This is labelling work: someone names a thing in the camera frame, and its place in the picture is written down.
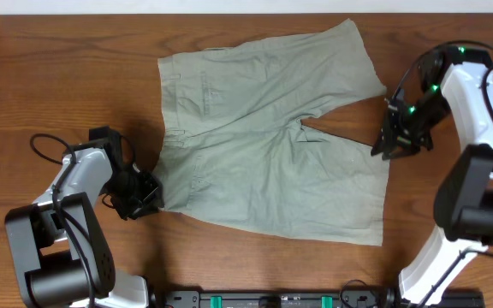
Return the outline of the khaki green shorts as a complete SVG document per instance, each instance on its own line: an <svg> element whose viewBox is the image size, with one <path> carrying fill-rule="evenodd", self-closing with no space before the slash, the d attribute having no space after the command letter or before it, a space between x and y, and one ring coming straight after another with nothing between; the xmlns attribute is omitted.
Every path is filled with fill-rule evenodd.
<svg viewBox="0 0 493 308"><path fill-rule="evenodd" d="M380 246L389 164L304 124L386 92L355 23L158 62L166 211L300 240Z"/></svg>

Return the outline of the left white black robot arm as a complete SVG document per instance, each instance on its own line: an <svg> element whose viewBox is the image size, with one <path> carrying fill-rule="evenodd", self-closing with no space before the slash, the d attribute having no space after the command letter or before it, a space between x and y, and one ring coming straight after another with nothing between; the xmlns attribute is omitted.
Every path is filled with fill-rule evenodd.
<svg viewBox="0 0 493 308"><path fill-rule="evenodd" d="M107 194L123 219L159 211L162 186L106 146L76 145L30 205L10 210L6 234L23 303L28 307L156 307L147 280L116 269L94 212Z"/></svg>

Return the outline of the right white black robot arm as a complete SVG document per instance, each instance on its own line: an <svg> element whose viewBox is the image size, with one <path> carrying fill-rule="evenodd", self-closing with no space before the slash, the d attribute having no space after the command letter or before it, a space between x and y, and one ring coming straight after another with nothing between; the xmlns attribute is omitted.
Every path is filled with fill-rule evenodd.
<svg viewBox="0 0 493 308"><path fill-rule="evenodd" d="M479 291L451 287L476 257L493 246L493 46L471 40L437 45L413 62L421 97L410 104L403 86L388 99L371 154L384 160L431 150L431 129L452 117L460 156L437 190L435 227L396 287L379 307L481 307Z"/></svg>

